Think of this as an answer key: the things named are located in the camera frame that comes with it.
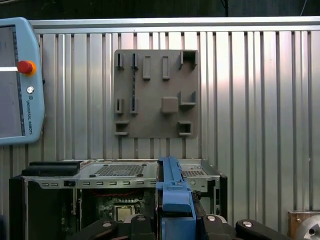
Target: metal wall panel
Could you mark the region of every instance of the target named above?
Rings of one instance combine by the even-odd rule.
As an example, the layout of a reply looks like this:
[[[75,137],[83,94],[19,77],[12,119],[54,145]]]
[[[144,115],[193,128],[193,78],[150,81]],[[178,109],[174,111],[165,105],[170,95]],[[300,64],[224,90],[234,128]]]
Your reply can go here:
[[[204,158],[228,176],[228,219],[287,232],[287,212],[319,208],[320,18],[33,21],[45,77],[40,141],[0,148],[8,179],[31,161]],[[198,49],[196,139],[113,134],[116,49]]]

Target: ventilation grille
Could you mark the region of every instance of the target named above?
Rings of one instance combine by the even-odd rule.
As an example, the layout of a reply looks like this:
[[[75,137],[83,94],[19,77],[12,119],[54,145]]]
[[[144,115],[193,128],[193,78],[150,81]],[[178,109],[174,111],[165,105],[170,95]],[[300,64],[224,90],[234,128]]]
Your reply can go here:
[[[187,178],[206,176],[206,174],[202,170],[182,171],[182,175]]]
[[[95,174],[105,177],[136,176],[142,174],[144,165],[107,165],[100,168]]]

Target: universal robots logo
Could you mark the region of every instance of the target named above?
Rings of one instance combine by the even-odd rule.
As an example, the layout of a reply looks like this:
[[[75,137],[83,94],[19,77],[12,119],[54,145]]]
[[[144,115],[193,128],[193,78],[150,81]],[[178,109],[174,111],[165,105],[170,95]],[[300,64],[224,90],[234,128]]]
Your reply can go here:
[[[26,109],[28,113],[28,128],[29,128],[29,135],[33,134],[32,131],[32,121],[31,121],[31,108],[30,108],[30,101],[33,100],[32,96],[29,96],[29,100],[26,101]]]

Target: open computer chassis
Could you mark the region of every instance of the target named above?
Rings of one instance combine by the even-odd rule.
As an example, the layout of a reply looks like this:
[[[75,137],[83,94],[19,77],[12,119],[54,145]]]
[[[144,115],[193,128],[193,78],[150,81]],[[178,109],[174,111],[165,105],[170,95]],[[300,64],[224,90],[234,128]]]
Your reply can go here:
[[[205,160],[180,165],[206,212],[227,218],[227,177]],[[156,181],[155,159],[32,162],[9,181],[10,240],[64,240],[100,219],[152,217]]]

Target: emergency stop button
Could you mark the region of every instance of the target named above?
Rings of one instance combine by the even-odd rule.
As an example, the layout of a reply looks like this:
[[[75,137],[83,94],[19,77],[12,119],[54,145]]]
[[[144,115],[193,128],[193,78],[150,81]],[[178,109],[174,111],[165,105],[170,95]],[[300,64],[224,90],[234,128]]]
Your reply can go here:
[[[17,65],[18,72],[26,75],[33,75],[36,72],[36,65],[31,61],[19,61]]]

